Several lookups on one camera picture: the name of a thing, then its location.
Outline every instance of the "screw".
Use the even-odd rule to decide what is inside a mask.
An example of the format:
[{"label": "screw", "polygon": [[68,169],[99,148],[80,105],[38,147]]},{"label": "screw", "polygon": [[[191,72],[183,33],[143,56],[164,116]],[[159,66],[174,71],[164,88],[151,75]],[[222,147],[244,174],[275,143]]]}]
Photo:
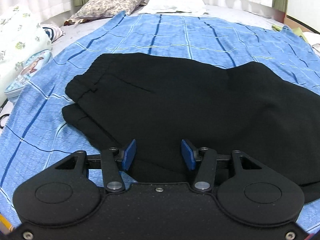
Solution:
[{"label": "screw", "polygon": [[294,232],[289,232],[285,235],[286,240],[294,240],[296,238],[296,234]]},{"label": "screw", "polygon": [[113,189],[113,190],[120,189],[122,188],[122,183],[119,181],[112,181],[107,184],[107,188]]},{"label": "screw", "polygon": [[197,189],[205,190],[205,189],[208,189],[209,187],[210,187],[210,184],[205,181],[198,181],[195,183],[195,188]]},{"label": "screw", "polygon": [[156,192],[163,192],[164,189],[163,189],[162,187],[156,187],[155,191],[156,191]]},{"label": "screw", "polygon": [[24,232],[24,233],[22,234],[22,236],[23,236],[23,238],[24,238],[25,240],[32,240],[32,239],[33,239],[33,234],[31,234],[30,232]]}]

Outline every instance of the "cable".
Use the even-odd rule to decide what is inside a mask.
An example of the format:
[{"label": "cable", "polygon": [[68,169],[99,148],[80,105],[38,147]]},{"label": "cable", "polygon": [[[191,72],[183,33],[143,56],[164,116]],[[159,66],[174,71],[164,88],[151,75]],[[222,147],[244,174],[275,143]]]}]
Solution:
[{"label": "cable", "polygon": [[0,117],[0,129],[3,129],[3,128],[4,128],[4,126],[1,125],[2,119],[5,118],[5,117],[7,117],[7,116],[9,116],[9,115],[10,115],[10,114],[4,114],[4,115],[2,115],[2,116]]}]

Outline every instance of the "blue checkered blanket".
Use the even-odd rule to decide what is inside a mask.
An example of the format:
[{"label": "blue checkered blanket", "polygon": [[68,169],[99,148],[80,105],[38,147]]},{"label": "blue checkered blanket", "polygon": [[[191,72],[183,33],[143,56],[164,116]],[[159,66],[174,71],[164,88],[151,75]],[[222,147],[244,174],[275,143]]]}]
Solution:
[{"label": "blue checkered blanket", "polygon": [[[0,212],[15,226],[20,221],[12,194],[19,184],[76,150],[98,153],[62,117],[61,109],[72,103],[65,95],[67,83],[102,53],[134,52],[191,58],[221,68],[258,61],[320,95],[320,58],[286,26],[275,32],[219,18],[128,17],[121,12],[51,59],[26,85],[12,111],[0,136]],[[102,185],[101,171],[90,171],[89,178]],[[315,231],[320,200],[305,205],[298,222]]]}]

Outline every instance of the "wall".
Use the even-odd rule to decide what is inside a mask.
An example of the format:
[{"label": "wall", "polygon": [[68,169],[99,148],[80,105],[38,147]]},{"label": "wall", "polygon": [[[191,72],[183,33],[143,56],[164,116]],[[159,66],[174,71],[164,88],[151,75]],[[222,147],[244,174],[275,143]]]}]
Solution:
[{"label": "wall", "polygon": [[300,28],[303,32],[313,32],[305,26],[297,23],[296,21],[289,19],[288,17],[284,19],[284,24],[288,25],[291,29]]},{"label": "wall", "polygon": [[58,26],[63,26],[64,22],[68,20],[71,17],[71,15],[76,13],[81,8],[81,6],[74,7],[73,0],[71,0],[71,8],[72,8],[71,11],[58,14],[42,23],[50,23]]},{"label": "wall", "polygon": [[320,32],[320,0],[288,0],[287,14]]}]

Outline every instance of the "folded black trousers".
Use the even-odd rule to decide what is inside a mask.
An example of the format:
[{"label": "folded black trousers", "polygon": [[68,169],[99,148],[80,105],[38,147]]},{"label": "folded black trousers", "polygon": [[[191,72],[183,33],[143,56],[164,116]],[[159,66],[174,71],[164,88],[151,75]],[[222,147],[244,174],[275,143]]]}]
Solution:
[{"label": "folded black trousers", "polygon": [[320,96],[261,63],[221,69],[143,53],[102,54],[66,87],[67,123],[103,150],[132,139],[139,182],[186,181],[180,142],[242,150],[320,198]]}]

